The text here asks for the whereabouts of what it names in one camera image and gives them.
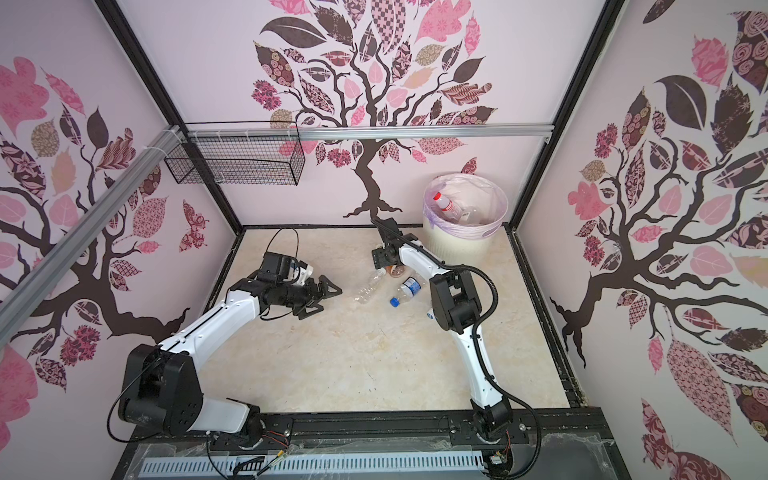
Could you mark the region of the tall clear bottle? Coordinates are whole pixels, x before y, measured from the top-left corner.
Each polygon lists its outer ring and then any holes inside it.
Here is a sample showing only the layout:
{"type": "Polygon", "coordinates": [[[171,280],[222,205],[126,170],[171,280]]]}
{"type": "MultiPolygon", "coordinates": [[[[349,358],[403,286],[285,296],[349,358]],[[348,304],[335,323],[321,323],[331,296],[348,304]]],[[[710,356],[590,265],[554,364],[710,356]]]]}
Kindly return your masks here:
{"type": "Polygon", "coordinates": [[[354,300],[360,304],[367,303],[378,290],[381,282],[386,278],[387,270],[385,268],[376,269],[358,290],[354,300]]]}

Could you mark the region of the white bottle red cap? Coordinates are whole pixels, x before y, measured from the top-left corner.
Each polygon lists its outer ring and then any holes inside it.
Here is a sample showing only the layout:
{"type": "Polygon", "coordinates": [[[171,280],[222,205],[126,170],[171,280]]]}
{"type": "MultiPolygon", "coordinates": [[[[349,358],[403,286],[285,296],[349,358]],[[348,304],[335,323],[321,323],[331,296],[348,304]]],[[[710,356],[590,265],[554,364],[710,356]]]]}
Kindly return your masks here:
{"type": "Polygon", "coordinates": [[[433,202],[439,215],[446,221],[458,223],[463,215],[463,209],[449,196],[437,191],[433,196],[433,202]]]}

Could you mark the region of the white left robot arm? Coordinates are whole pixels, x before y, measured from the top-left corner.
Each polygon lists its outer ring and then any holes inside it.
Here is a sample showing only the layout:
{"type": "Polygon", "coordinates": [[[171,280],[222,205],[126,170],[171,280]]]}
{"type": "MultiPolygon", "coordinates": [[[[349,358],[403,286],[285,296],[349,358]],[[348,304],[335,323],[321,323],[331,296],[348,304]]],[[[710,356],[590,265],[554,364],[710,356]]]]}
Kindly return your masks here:
{"type": "Polygon", "coordinates": [[[191,325],[155,346],[141,344],[130,352],[113,414],[158,434],[216,432],[247,444],[259,442],[265,432],[259,408],[206,396],[198,374],[241,328],[270,320],[273,307],[304,320],[323,312],[324,300],[342,294],[326,276],[312,274],[312,267],[295,257],[266,252],[257,270],[191,325]]]}

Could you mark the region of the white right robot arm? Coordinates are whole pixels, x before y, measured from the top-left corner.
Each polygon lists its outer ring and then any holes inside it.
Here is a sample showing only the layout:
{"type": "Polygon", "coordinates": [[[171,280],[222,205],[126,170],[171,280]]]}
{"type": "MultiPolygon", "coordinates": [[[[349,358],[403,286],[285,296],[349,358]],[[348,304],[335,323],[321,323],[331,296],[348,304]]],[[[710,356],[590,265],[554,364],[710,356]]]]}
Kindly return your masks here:
{"type": "Polygon", "coordinates": [[[405,266],[428,282],[431,315],[457,345],[469,378],[475,428],[489,439],[513,419],[513,409],[496,382],[484,345],[475,273],[467,266],[447,265],[417,240],[387,242],[371,255],[377,268],[405,266]]]}

